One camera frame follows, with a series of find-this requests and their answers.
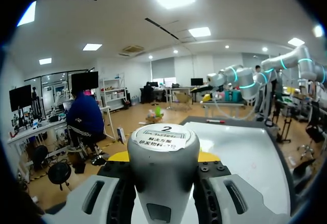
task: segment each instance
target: window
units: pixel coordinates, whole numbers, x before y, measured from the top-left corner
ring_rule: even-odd
[[[173,83],[176,84],[176,77],[164,78],[163,81],[166,87],[172,87]]]
[[[173,83],[176,84],[176,77],[152,79],[152,81],[158,82],[158,85],[164,84],[166,87],[172,87]]]
[[[152,82],[158,82],[158,85],[164,84],[164,79],[152,79]]]

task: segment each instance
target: shelf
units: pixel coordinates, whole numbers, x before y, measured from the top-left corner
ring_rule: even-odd
[[[106,82],[106,81],[116,81],[116,80],[122,80],[121,78],[119,78],[119,79],[112,79],[112,80],[103,80],[104,82]]]
[[[125,90],[125,88],[117,88],[117,89],[113,89],[113,90],[105,90],[105,91],[101,91],[102,93],[107,93],[107,92],[112,92],[112,91],[118,91],[118,90]]]
[[[124,96],[124,97],[119,97],[119,98],[116,98],[116,99],[111,99],[111,100],[108,100],[107,103],[112,102],[112,101],[117,101],[117,100],[120,100],[120,99],[126,99],[126,97]]]

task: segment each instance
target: computer monitor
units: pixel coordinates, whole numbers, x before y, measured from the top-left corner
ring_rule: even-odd
[[[9,100],[11,111],[14,112],[18,108],[24,108],[32,105],[32,89],[31,85],[22,86],[9,91]]]
[[[191,86],[200,86],[203,85],[203,78],[191,79]]]
[[[158,82],[150,82],[150,86],[159,87]]]
[[[70,110],[72,104],[73,104],[73,100],[62,103],[65,112],[68,112]]]
[[[82,72],[72,75],[72,89],[74,90],[91,90],[98,87],[98,72]]]

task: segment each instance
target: ceiling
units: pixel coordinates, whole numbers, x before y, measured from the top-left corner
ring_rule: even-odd
[[[179,40],[145,21],[149,18]],[[287,42],[297,37],[320,63],[326,63],[323,39],[314,37],[316,24],[296,0],[195,0],[167,10],[156,0],[37,0],[35,21],[21,25],[9,47],[11,57],[25,73],[117,57],[129,45],[145,53],[131,58],[150,61],[174,55],[219,52],[289,52]],[[211,36],[194,39],[187,29],[209,27]],[[103,44],[84,52],[87,43]],[[40,66],[39,59],[52,57]]]

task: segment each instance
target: black pants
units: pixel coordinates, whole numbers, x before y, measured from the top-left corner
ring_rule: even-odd
[[[106,138],[106,136],[102,132],[101,133],[88,132],[79,123],[67,125],[67,130],[69,133],[69,137],[71,138],[71,146],[78,147],[79,146],[78,139],[80,138],[83,144],[87,145],[92,152],[95,151],[95,144],[98,141],[104,140]]]

